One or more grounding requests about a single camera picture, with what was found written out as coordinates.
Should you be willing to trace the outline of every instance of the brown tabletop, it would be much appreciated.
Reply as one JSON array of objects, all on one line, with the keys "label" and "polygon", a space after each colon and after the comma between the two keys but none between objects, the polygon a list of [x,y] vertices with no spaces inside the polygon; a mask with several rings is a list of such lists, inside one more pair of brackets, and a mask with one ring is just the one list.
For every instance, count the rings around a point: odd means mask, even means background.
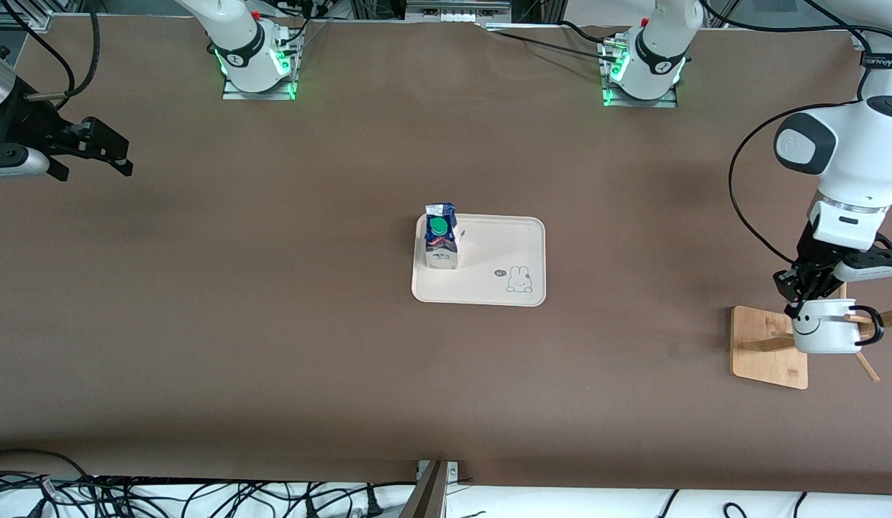
[{"label": "brown tabletop", "polygon": [[[88,20],[48,39],[81,79]],[[594,60],[468,24],[334,23],[292,102],[220,101],[193,19],[104,17],[101,40],[63,114],[126,135],[136,170],[0,181],[0,447],[107,474],[445,457],[482,484],[892,491],[892,335],[866,350],[880,383],[815,356],[805,391],[732,377],[726,352],[728,308],[780,311],[783,267],[732,213],[729,157],[782,109],[851,97],[846,33],[699,33],[678,109],[604,108]],[[65,85],[32,42],[19,74]],[[815,183],[772,135],[738,197],[793,253]],[[544,221],[547,301],[416,301],[437,201]],[[892,280],[850,294],[892,308]]]}]

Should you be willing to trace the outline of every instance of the bottle cap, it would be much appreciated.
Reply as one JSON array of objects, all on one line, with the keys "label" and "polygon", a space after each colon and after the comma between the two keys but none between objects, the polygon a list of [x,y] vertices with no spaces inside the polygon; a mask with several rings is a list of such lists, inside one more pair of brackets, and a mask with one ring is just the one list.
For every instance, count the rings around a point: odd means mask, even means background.
[{"label": "bottle cap", "polygon": [[430,219],[430,229],[433,230],[433,235],[442,236],[449,230],[449,224],[442,217],[432,217]]}]

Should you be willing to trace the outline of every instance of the wooden mug stand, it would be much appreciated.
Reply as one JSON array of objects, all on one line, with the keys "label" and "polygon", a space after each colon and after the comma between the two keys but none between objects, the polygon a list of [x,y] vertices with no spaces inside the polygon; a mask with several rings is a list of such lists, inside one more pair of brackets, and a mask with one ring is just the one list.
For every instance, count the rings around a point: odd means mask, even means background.
[{"label": "wooden mug stand", "polygon": [[[846,298],[846,285],[838,296]],[[871,319],[846,315],[847,321],[858,322],[863,338],[870,337]],[[880,314],[886,331],[892,329],[892,311]],[[807,355],[794,347],[791,318],[764,309],[736,306],[731,309],[731,374],[740,378],[804,390],[807,388]],[[861,352],[855,357],[871,381],[880,377]]]}]

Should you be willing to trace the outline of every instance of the mug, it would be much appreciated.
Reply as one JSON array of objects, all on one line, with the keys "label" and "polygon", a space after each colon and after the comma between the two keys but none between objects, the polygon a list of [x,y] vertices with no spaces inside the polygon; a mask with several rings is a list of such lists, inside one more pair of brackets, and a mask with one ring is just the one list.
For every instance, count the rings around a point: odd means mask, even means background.
[{"label": "mug", "polygon": [[[861,340],[858,323],[843,315],[867,312],[874,324],[871,338]],[[807,354],[854,354],[863,345],[874,344],[884,338],[884,324],[874,308],[858,306],[855,299],[819,299],[801,303],[801,312],[791,319],[794,345]]]}]

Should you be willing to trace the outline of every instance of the wooden base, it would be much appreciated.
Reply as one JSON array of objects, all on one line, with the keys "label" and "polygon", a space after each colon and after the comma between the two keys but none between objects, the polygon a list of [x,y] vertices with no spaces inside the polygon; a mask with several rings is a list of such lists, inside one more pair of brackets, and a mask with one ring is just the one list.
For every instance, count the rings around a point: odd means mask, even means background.
[{"label": "wooden base", "polygon": [[795,389],[807,388],[807,355],[794,348],[791,319],[737,306],[731,310],[731,374]]}]

